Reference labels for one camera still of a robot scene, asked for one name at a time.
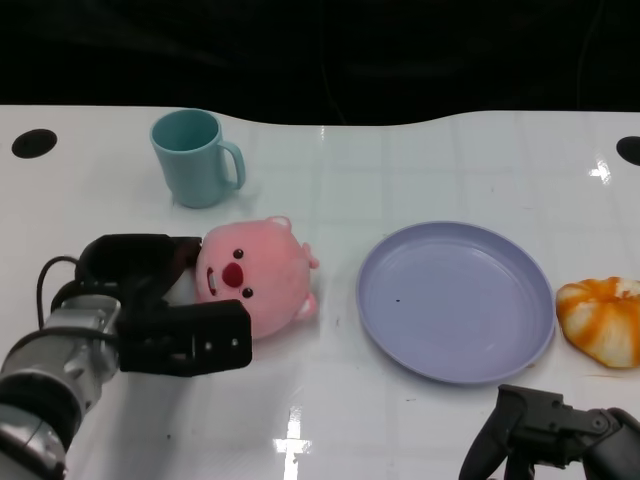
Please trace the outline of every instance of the cable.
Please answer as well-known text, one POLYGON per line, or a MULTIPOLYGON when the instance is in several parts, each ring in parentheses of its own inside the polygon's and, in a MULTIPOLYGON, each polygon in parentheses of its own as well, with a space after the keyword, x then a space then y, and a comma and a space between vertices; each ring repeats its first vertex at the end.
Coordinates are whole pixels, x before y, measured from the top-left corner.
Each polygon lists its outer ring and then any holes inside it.
POLYGON ((45 263, 44 267, 42 267, 42 270, 40 271, 40 275, 38 276, 38 284, 36 286, 36 306, 38 308, 38 330, 42 330, 42 328, 44 327, 44 312, 42 309, 42 287, 44 285, 44 279, 46 278, 47 272, 49 272, 49 269, 53 267, 56 263, 60 263, 60 262, 73 263, 77 268, 81 270, 81 273, 84 275, 84 277, 86 277, 87 280, 92 278, 89 272, 84 268, 84 265, 82 265, 78 261, 78 259, 70 257, 68 255, 61 255, 59 257, 54 257, 51 260, 49 260, 47 263, 45 263))
POLYGON ((604 2, 605 0, 598 0, 598 7, 593 15, 593 19, 591 20, 591 25, 589 25, 589 29, 587 30, 587 34, 584 37, 584 41, 582 42, 582 50, 580 52, 580 57, 578 57, 578 68, 576 71, 576 110, 580 110, 581 107, 581 82, 582 82, 582 71, 584 70, 584 62, 587 57, 587 51, 589 50, 589 44, 591 43, 591 37, 598 28, 598 24, 600 20, 602 20, 602 14, 604 12, 604 2))
POLYGON ((331 87, 329 86, 329 80, 327 78, 327 70, 324 64, 324 9, 325 9, 324 0, 319 0, 319 4, 320 4, 320 14, 318 16, 318 23, 320 24, 320 32, 319 32, 320 33, 319 35, 320 36, 319 38, 320 70, 322 72, 322 83, 324 84, 324 91, 327 95, 327 100, 329 101, 329 105, 331 105, 333 109, 336 111, 336 114, 340 119, 340 123, 342 123, 342 125, 347 125, 347 120, 344 118, 344 115, 342 114, 342 111, 340 110, 338 103, 333 98, 333 95, 331 93, 331 87))
POLYGON ((32 342, 37 338, 49 337, 49 336, 58 336, 58 337, 81 337, 89 340, 102 340, 103 342, 117 344, 118 337, 116 335, 112 335, 109 333, 99 332, 98 330, 92 330, 91 328, 84 327, 52 327, 46 328, 44 330, 37 330, 35 332, 31 332, 30 334, 22 337, 18 343, 16 343, 9 353, 7 357, 11 356, 17 350, 20 350, 22 347, 32 342))

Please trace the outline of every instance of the purple plate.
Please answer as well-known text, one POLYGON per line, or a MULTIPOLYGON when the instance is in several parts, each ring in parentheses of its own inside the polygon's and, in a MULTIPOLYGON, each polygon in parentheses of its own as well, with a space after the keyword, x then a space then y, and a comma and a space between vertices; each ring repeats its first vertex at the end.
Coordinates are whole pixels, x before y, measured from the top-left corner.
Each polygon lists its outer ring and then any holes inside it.
POLYGON ((542 355, 555 328, 536 262, 463 223, 423 223, 384 239, 362 265, 357 300, 382 350, 443 382, 504 380, 542 355))

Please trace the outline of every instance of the pink plush toy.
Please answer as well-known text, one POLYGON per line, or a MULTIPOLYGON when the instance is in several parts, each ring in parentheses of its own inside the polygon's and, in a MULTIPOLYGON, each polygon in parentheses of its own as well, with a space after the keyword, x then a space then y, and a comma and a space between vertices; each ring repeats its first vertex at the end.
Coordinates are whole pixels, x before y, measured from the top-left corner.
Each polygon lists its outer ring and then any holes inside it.
POLYGON ((309 280, 318 265, 286 217, 216 227, 198 256, 198 301, 242 301, 251 315, 251 335, 265 337, 316 312, 309 280))

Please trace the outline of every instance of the white table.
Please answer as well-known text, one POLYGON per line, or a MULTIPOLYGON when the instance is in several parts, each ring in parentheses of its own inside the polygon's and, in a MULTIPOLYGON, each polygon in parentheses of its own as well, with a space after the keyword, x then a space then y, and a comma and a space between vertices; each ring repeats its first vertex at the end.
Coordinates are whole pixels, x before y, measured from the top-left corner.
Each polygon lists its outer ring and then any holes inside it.
MULTIPOLYGON (((36 328, 44 262, 105 233, 202 235, 288 215, 322 265, 316 322, 255 345, 246 369, 192 380, 120 374, 70 451, 71 480, 456 479, 497 390, 435 384, 381 354, 354 284, 384 235, 428 220, 494 229, 534 256, 554 289, 640 277, 640 167, 616 142, 640 115, 481 112, 396 127, 290 127, 221 117, 248 182, 208 210, 174 205, 148 140, 163 108, 0 107, 0 353, 36 328), (11 143, 49 128, 58 145, 21 160, 11 143)), ((51 272, 45 305, 70 277, 51 272)), ((561 335, 512 383, 577 408, 640 418, 636 371, 609 371, 561 335)), ((540 469, 541 479, 583 478, 540 469)))

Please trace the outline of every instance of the mug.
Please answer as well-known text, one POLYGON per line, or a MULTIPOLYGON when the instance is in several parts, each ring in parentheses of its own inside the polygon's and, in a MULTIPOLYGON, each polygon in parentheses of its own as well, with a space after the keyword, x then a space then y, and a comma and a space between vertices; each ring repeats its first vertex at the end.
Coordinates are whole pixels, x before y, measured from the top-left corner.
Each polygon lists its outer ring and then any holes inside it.
POLYGON ((204 110, 178 110, 151 127, 153 145, 167 186, 175 200, 204 208, 223 200, 245 181, 240 149, 222 139, 220 122, 204 110), (237 180, 229 180, 224 150, 233 157, 237 180))

